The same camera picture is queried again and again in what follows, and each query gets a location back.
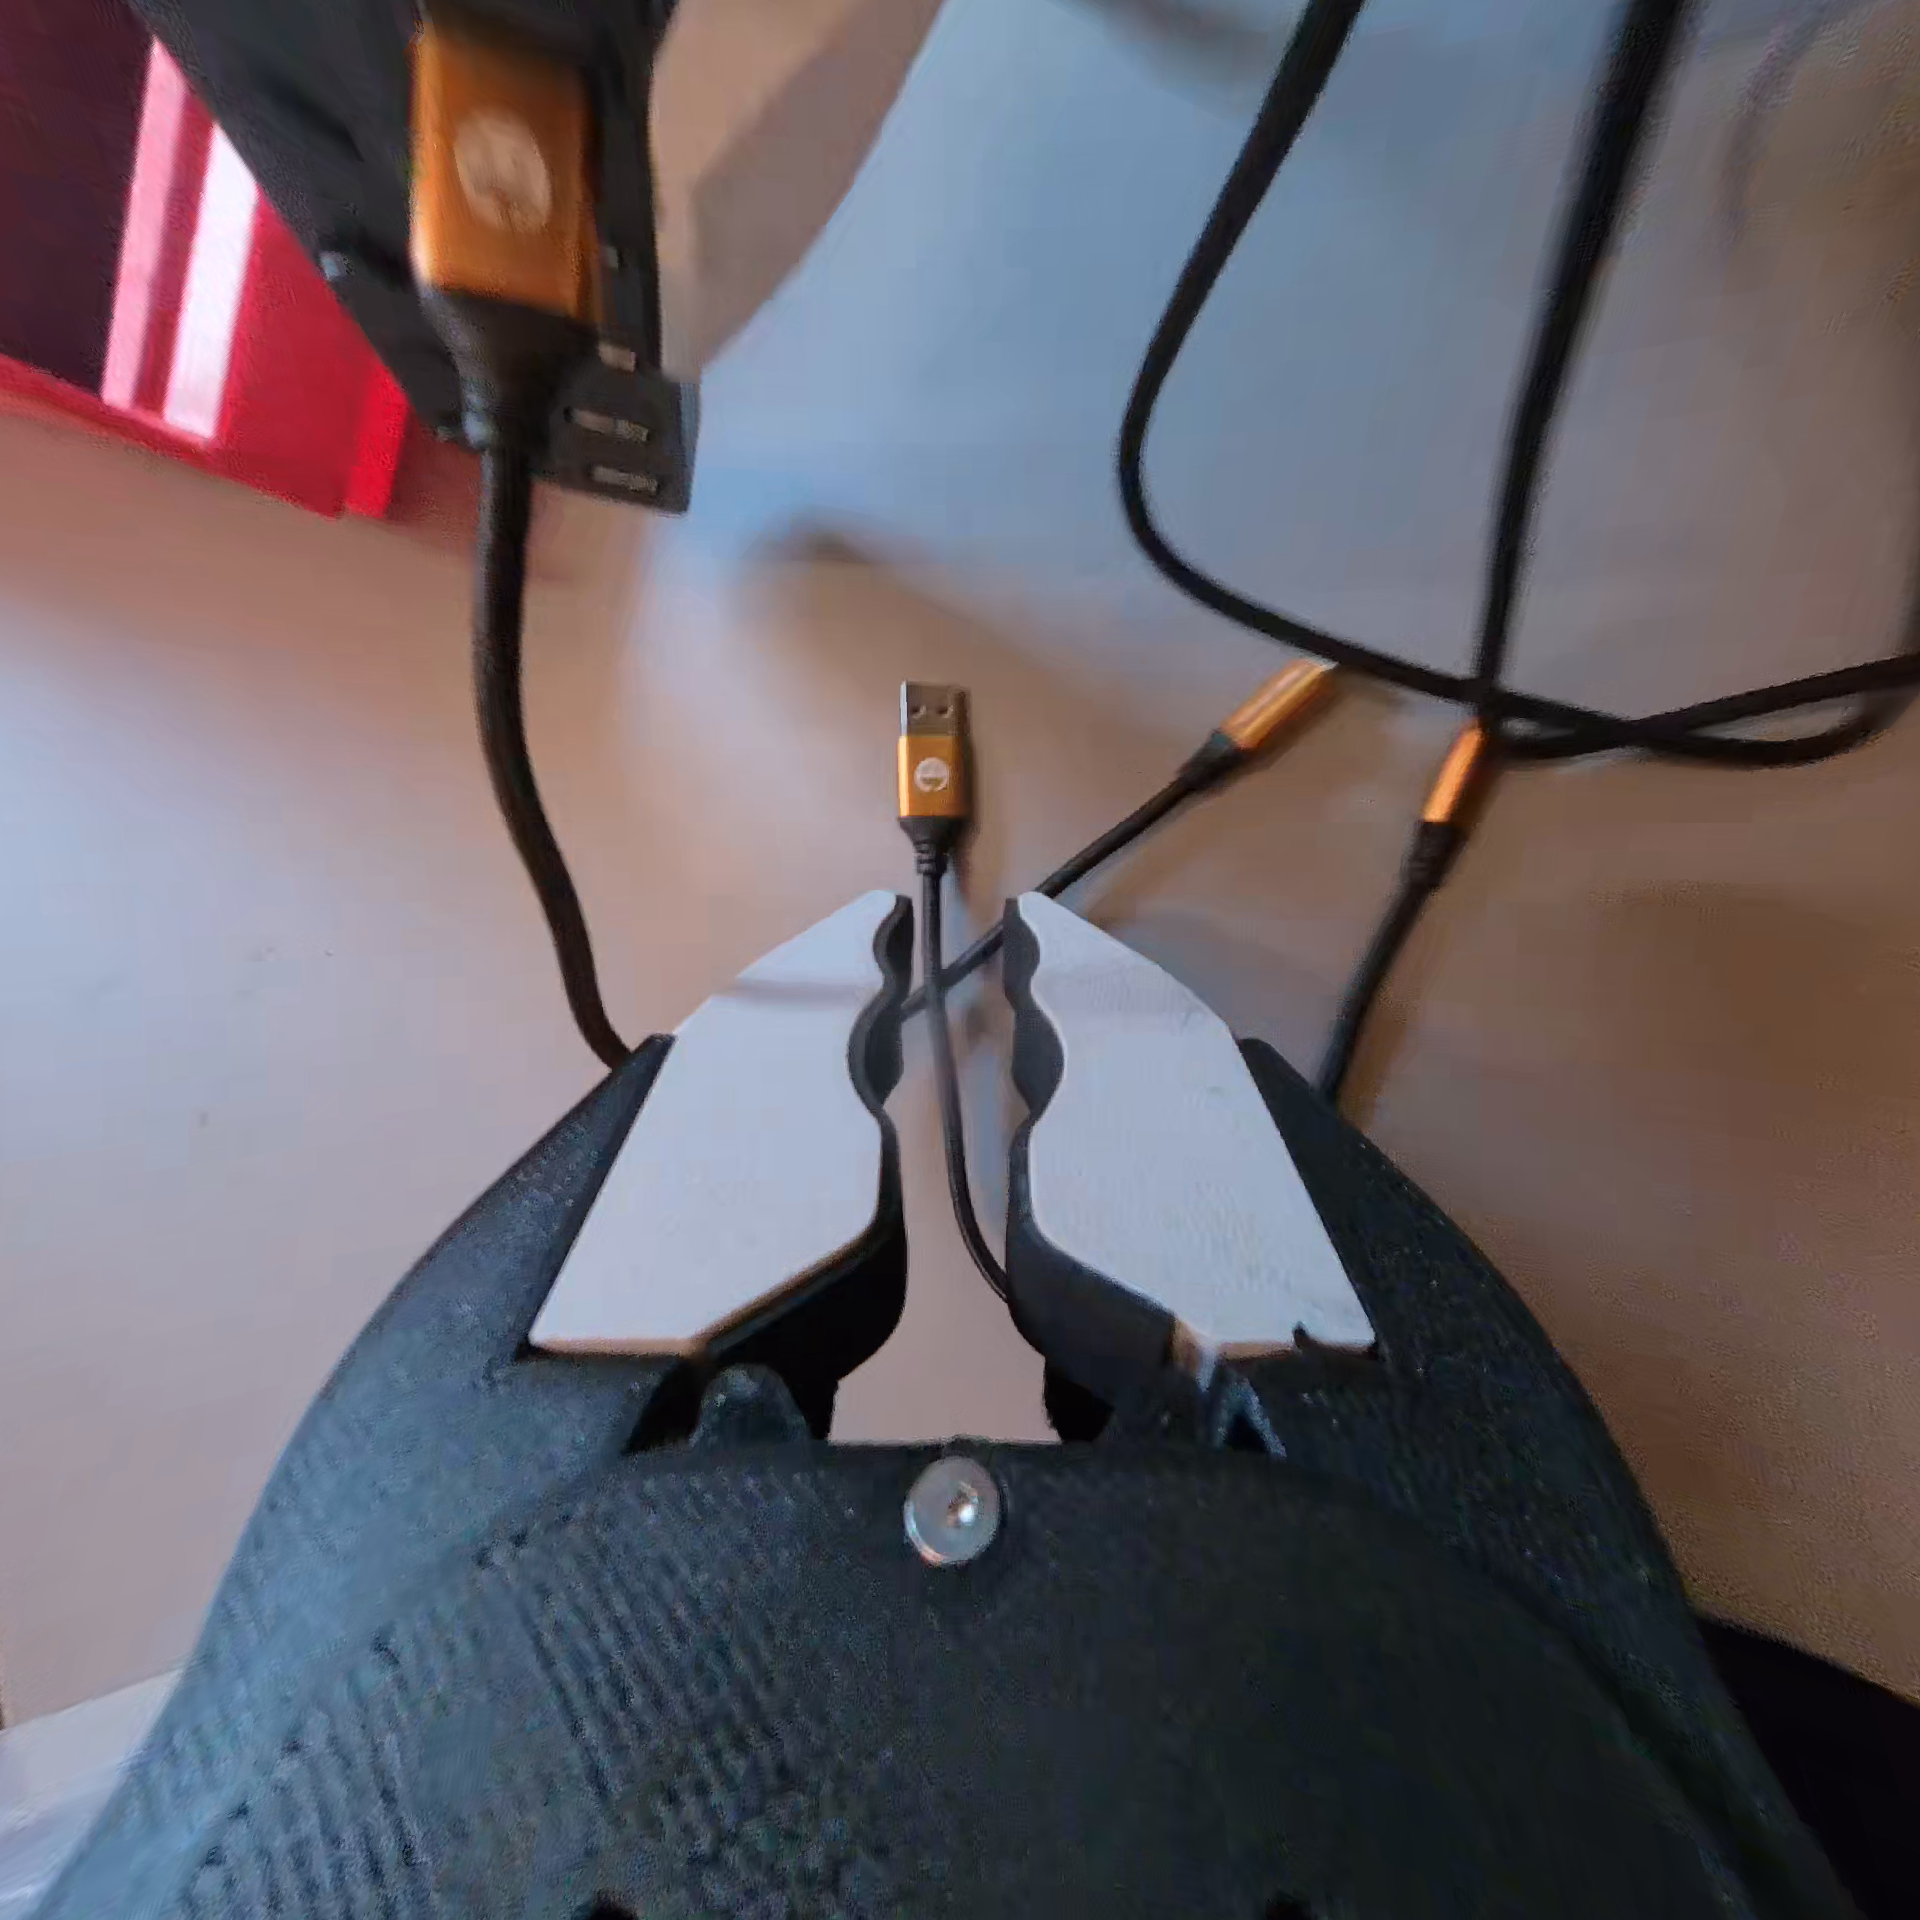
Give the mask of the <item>red plastic bin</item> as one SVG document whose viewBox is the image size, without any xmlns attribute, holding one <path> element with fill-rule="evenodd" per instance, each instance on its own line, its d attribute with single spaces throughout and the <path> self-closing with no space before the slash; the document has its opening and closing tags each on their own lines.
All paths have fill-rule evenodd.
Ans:
<svg viewBox="0 0 1920 1920">
<path fill-rule="evenodd" d="M 3 5 L 3 413 L 392 508 L 393 374 L 125 4 Z"/>
</svg>

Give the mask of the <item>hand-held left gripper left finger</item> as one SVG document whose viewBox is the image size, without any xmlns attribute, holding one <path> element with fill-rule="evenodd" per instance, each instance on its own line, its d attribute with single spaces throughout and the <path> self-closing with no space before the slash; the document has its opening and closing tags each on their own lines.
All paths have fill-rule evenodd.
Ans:
<svg viewBox="0 0 1920 1920">
<path fill-rule="evenodd" d="M 717 1372 L 795 1404 L 903 1315 L 900 1010 L 914 909 L 868 891 L 770 948 L 672 1031 L 530 1345 Z"/>
</svg>

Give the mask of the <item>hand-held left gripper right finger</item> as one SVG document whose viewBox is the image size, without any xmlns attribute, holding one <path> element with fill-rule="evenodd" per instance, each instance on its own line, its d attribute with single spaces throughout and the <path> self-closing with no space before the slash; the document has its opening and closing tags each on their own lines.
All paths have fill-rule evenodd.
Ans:
<svg viewBox="0 0 1920 1920">
<path fill-rule="evenodd" d="M 1378 1330 L 1229 1022 L 1039 891 L 1002 912 L 1002 993 L 1006 1299 L 1051 1428 L 1205 1428 L 1271 1363 L 1370 1377 Z"/>
</svg>

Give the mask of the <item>long black usb hub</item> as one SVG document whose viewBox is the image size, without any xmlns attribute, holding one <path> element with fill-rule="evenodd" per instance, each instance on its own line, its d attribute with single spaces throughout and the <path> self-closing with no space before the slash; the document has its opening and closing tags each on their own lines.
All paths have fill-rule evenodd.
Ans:
<svg viewBox="0 0 1920 1920">
<path fill-rule="evenodd" d="M 401 260 L 408 53 L 436 4 L 133 4 L 440 438 L 464 437 L 459 374 Z M 570 62 L 591 106 L 597 345 L 556 398 L 540 479 L 685 514 L 698 380 L 661 369 L 651 92 L 677 4 L 446 4 L 470 29 Z"/>
</svg>

